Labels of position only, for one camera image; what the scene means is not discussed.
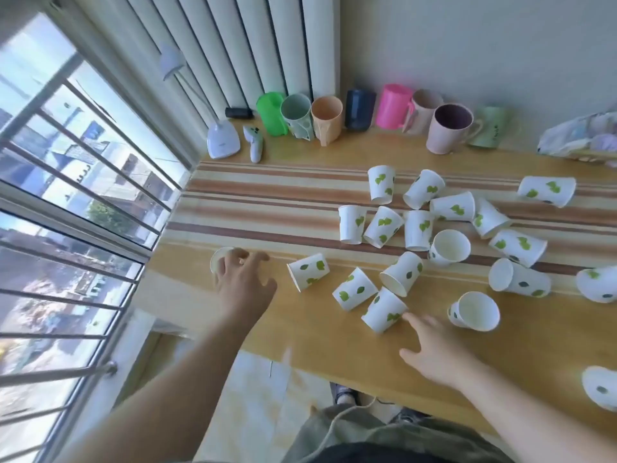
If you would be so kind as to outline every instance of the hand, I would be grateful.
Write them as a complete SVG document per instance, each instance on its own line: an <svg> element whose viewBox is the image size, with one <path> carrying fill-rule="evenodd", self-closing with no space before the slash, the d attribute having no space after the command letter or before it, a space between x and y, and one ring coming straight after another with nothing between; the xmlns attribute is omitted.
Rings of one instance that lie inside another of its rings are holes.
<svg viewBox="0 0 617 463"><path fill-rule="evenodd" d="M221 303L226 313L249 329L261 318L276 292L275 280L271 278L263 286L257 277L259 263L269 259L264 252L249 255L246 250L236 248L227 252L217 265Z"/></svg>
<svg viewBox="0 0 617 463"><path fill-rule="evenodd" d="M426 378L460 389L465 377L482 364L434 317L419 319L407 312L403 318L416 330L421 350L416 353L402 349L398 353Z"/></svg>

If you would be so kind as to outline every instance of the bright pink mug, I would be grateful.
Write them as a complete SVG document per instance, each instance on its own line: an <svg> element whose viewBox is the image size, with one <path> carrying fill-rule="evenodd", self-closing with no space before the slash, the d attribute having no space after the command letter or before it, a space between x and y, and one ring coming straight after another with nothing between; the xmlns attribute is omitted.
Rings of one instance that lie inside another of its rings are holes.
<svg viewBox="0 0 617 463"><path fill-rule="evenodd" d="M387 130L403 128L407 112L413 112L412 95L413 90L403 85L385 85L375 124Z"/></svg>

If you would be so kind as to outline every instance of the person's left hand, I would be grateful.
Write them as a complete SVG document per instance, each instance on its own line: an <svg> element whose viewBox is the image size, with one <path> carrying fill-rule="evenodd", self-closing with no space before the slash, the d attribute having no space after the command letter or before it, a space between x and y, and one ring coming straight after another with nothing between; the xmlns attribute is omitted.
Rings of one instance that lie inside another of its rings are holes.
<svg viewBox="0 0 617 463"><path fill-rule="evenodd" d="M234 320L249 328L261 318L276 292L274 279L269 279L263 286L257 276L259 263L269 259L264 252L249 254L244 249L235 248L227 252L217 265L217 291L223 308Z"/></svg>

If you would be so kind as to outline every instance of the person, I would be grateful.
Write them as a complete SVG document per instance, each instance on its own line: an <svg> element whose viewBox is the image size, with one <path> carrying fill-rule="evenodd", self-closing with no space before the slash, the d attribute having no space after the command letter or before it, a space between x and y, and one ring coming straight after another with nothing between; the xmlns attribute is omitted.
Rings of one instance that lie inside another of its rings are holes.
<svg viewBox="0 0 617 463"><path fill-rule="evenodd" d="M234 249L221 259L217 289L224 311L178 363L122 403L96 428L58 455L57 463L167 463L191 460L204 438L244 338L266 311L276 282L264 286L257 269L263 252ZM617 445L528 395L480 362L436 319L404 319L420 352L401 349L424 377L459 390L524 463L614 463ZM510 462L473 430L405 410L389 424L357 394L335 386L338 404L314 413L284 457L312 462Z"/></svg>

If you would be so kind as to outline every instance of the mug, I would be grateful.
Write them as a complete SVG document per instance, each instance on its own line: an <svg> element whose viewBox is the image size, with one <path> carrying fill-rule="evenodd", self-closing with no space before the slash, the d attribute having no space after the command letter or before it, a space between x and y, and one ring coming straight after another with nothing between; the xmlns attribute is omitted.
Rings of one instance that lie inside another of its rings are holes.
<svg viewBox="0 0 617 463"><path fill-rule="evenodd" d="M467 143L479 147L498 147L505 131L512 129L512 113L504 107L483 107L476 115L484 122L484 127Z"/></svg>
<svg viewBox="0 0 617 463"><path fill-rule="evenodd" d="M322 146L328 146L341 134L343 103L335 95L325 95L313 101L310 111L315 124L315 135Z"/></svg>
<svg viewBox="0 0 617 463"><path fill-rule="evenodd" d="M375 124L387 130L404 128L407 112L413 111L413 91L403 85L385 85Z"/></svg>
<svg viewBox="0 0 617 463"><path fill-rule="evenodd" d="M443 97L429 89L419 89L413 93L412 102L414 110L410 117L411 125L405 128L409 134L424 134L431 124L435 109L443 105Z"/></svg>
<svg viewBox="0 0 617 463"><path fill-rule="evenodd" d="M291 94L282 101L281 115L296 138L313 139L310 99L304 94Z"/></svg>
<svg viewBox="0 0 617 463"><path fill-rule="evenodd" d="M470 132L474 124L477 128ZM426 147L433 154L448 154L454 145L479 133L483 124L482 120L474 122L471 110L462 104L440 105L431 119Z"/></svg>
<svg viewBox="0 0 617 463"><path fill-rule="evenodd" d="M366 132L373 120L377 94L363 89L350 89L345 104L345 127L348 130Z"/></svg>
<svg viewBox="0 0 617 463"><path fill-rule="evenodd" d="M257 111L266 131L272 136L287 134L287 123L282 119L281 104L285 95L280 92L266 92L257 100Z"/></svg>

